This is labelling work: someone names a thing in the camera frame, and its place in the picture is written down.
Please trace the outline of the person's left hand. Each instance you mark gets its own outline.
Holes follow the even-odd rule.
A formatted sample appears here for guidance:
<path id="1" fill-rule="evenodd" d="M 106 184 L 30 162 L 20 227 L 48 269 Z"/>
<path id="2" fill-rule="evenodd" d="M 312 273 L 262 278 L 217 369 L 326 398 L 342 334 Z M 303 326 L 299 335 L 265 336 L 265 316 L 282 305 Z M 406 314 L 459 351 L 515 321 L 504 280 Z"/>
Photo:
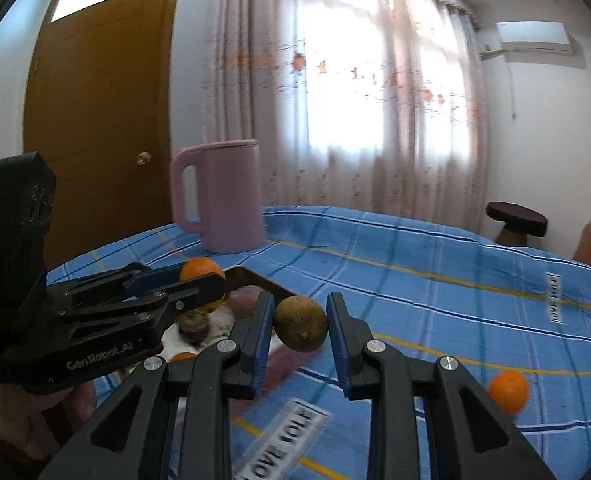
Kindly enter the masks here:
<path id="1" fill-rule="evenodd" d="M 33 460 L 55 456 L 61 445 L 45 412 L 57 406 L 64 409 L 68 428 L 79 430 L 97 406 L 94 383 L 85 382 L 48 396 L 36 396 L 16 385 L 0 385 L 0 439 Z"/>

